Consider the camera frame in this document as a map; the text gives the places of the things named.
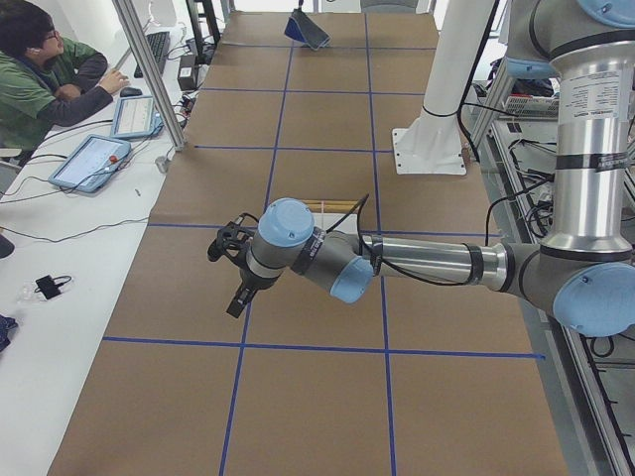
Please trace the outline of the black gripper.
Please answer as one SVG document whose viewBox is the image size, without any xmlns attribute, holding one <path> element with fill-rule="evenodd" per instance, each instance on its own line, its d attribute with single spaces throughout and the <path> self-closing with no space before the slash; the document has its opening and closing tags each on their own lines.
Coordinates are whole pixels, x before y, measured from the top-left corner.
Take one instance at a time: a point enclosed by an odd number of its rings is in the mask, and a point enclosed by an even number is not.
<svg viewBox="0 0 635 476">
<path fill-rule="evenodd" d="M 239 317 L 243 310 L 251 303 L 257 292 L 272 288 L 279 279 L 263 278 L 253 273 L 248 268 L 240 270 L 242 285 L 230 301 L 226 313 L 232 317 Z"/>
</svg>

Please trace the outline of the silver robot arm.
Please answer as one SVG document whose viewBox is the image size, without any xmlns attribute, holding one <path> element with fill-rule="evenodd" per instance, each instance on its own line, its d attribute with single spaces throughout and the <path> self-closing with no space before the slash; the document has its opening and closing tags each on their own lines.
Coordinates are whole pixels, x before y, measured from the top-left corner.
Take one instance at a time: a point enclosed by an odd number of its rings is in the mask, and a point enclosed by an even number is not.
<svg viewBox="0 0 635 476">
<path fill-rule="evenodd" d="M 362 13 L 433 13 L 436 0 L 360 0 Z"/>
<path fill-rule="evenodd" d="M 507 63 L 517 77 L 561 81 L 553 223 L 537 245 L 446 244 L 322 230 L 293 198 L 271 203 L 256 230 L 228 223 L 209 246 L 241 283 L 228 312 L 292 271 L 345 302 L 376 276 L 442 287 L 483 285 L 530 302 L 588 337 L 634 322 L 632 246 L 621 234 L 629 96 L 634 75 L 630 1 L 517 1 Z"/>
</svg>

